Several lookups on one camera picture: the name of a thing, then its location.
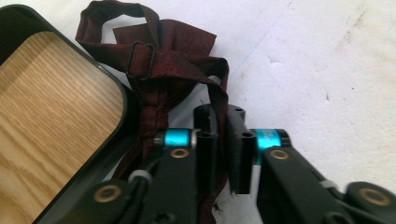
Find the black plastic frame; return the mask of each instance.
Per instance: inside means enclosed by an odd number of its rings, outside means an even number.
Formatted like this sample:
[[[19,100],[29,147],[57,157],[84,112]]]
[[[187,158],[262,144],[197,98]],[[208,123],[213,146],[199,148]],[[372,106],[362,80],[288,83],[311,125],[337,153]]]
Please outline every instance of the black plastic frame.
[[[120,88],[123,111],[120,122],[107,140],[91,155],[34,223],[55,223],[84,191],[102,182],[137,137],[140,107],[135,95],[92,57],[75,46],[32,8],[11,5],[0,8],[0,65],[31,35],[53,32],[88,62],[110,77]]]

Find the strap loop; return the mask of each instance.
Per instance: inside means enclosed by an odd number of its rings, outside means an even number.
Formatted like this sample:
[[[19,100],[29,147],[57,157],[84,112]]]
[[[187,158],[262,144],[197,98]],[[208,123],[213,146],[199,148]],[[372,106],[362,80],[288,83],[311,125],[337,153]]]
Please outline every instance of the strap loop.
[[[131,78],[135,78],[136,77],[136,76],[134,76],[134,75],[132,75],[130,73],[132,58],[134,56],[134,47],[136,45],[145,45],[145,46],[149,46],[151,48],[151,57],[150,57],[150,61],[149,61],[148,72],[147,72],[147,74],[144,77],[140,78],[140,80],[144,81],[144,80],[148,79],[151,76],[152,65],[154,63],[154,56],[155,56],[155,47],[152,44],[144,44],[141,41],[135,41],[132,44],[131,51],[129,53],[128,64],[127,64],[126,69],[125,69],[126,76],[127,77],[131,77]]]

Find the black mechanical part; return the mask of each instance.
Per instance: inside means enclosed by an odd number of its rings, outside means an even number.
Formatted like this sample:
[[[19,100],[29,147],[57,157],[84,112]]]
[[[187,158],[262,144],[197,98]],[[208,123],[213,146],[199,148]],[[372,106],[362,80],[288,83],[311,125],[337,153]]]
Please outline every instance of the black mechanical part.
[[[131,202],[117,224],[136,223],[140,217],[144,197],[146,196],[146,193],[149,189],[149,182],[142,176],[136,176],[131,185],[133,189]]]
[[[396,223],[396,196],[377,185],[367,182],[351,183],[346,187],[344,201],[388,223]],[[355,218],[358,223],[366,223],[366,218]]]
[[[289,134],[283,129],[276,129],[279,134],[280,144],[282,147],[292,147]]]
[[[196,133],[197,185],[200,193],[213,193],[216,187],[218,159],[218,123],[211,105],[193,111]]]
[[[250,193],[254,157],[257,151],[256,134],[245,126],[245,110],[228,106],[227,114],[227,165],[231,192]]]
[[[131,202],[133,187],[125,181],[109,180],[95,185],[57,224],[119,223]]]
[[[195,161],[189,147],[164,149],[139,224],[196,223]]]
[[[165,131],[156,132],[153,140],[154,148],[161,151],[164,147],[164,141],[165,141]]]
[[[262,153],[257,205],[265,223],[354,223],[292,147],[272,147]]]

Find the black metal arm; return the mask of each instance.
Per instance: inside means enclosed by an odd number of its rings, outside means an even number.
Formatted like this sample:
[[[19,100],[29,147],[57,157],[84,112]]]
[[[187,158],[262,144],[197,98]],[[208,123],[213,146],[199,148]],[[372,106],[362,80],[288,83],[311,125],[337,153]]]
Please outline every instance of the black metal arm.
[[[229,106],[227,165],[231,191],[247,194],[252,165],[262,166],[257,206],[269,224],[396,223],[396,196],[357,182],[342,194],[291,146],[283,130],[249,130],[245,111]],[[194,130],[158,133],[129,182],[89,189],[59,223],[196,223],[198,193],[216,182],[218,132],[210,105],[194,110]]]

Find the wood grain surface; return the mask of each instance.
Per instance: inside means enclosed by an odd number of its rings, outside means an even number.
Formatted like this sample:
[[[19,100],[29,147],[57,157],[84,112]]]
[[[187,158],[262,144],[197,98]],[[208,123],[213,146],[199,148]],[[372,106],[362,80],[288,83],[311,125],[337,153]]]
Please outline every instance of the wood grain surface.
[[[31,223],[116,129],[117,84],[54,33],[0,66],[0,223]]]

